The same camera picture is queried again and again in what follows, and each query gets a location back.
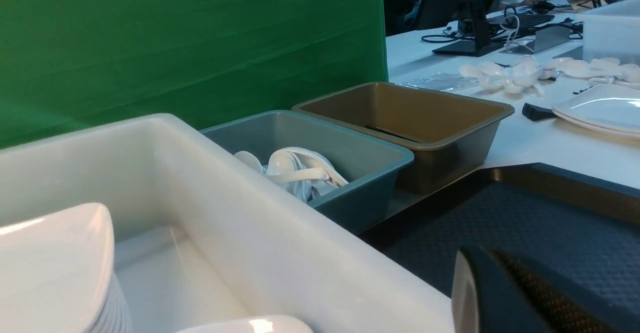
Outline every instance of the person's arm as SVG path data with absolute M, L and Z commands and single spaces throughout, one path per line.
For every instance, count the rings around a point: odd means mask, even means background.
M 507 3 L 500 3 L 500 5 L 498 6 L 498 10 L 505 10 L 507 7 L 511 6 L 511 7 L 528 7 L 528 6 L 532 6 L 535 5 L 535 3 L 540 3 L 540 2 L 544 2 L 545 0 L 523 0 L 520 3 L 512 3 L 512 4 L 507 4 Z

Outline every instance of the green screen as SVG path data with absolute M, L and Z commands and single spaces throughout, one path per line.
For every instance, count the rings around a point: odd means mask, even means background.
M 140 115 L 202 129 L 384 80 L 382 0 L 0 0 L 0 146 Z

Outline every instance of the computer mouse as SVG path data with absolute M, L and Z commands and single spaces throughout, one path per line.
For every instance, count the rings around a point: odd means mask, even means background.
M 533 5 L 534 10 L 545 10 L 545 11 L 553 11 L 556 9 L 556 5 L 547 1 L 535 3 Z

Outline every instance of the keyboard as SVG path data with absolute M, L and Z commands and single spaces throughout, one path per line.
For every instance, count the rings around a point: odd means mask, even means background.
M 516 14 L 516 16 L 518 16 L 521 28 L 535 27 L 554 20 L 554 16 L 551 14 Z M 494 18 L 490 18 L 488 21 L 492 26 L 499 26 L 504 19 L 505 17 L 503 16 L 496 16 Z M 503 23 L 502 25 L 506 28 L 514 30 L 516 28 L 515 19 L 511 24 L 510 21 L 512 20 L 505 21 L 505 23 Z

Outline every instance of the white plate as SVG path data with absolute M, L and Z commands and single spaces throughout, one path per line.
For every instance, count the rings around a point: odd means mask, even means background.
M 288 315 L 263 315 L 207 324 L 179 333 L 313 333 L 309 326 Z
M 555 115 L 557 115 L 559 118 L 562 118 L 562 119 L 564 119 L 565 121 L 567 121 L 569 123 L 573 123 L 576 126 L 580 126 L 582 128 L 586 128 L 587 130 L 591 130 L 591 131 L 594 131 L 594 132 L 597 132 L 597 133 L 601 133 L 602 135 L 607 135 L 607 136 L 611 136 L 611 137 L 617 137 L 619 139 L 625 139 L 625 140 L 640 140 L 640 134 L 634 134 L 634 133 L 630 133 L 630 132 L 623 132 L 621 130 L 608 129 L 608 128 L 603 128 L 602 126 L 585 123 L 584 121 L 581 121 L 581 120 L 578 120 L 578 119 L 573 119 L 570 116 L 566 116 L 566 115 L 558 112 L 557 110 L 553 110 L 553 113 Z
M 640 91 L 599 84 L 553 106 L 565 117 L 608 130 L 640 134 Z
M 89 203 L 0 227 L 0 261 L 0 332 L 85 333 L 114 271 L 109 211 Z

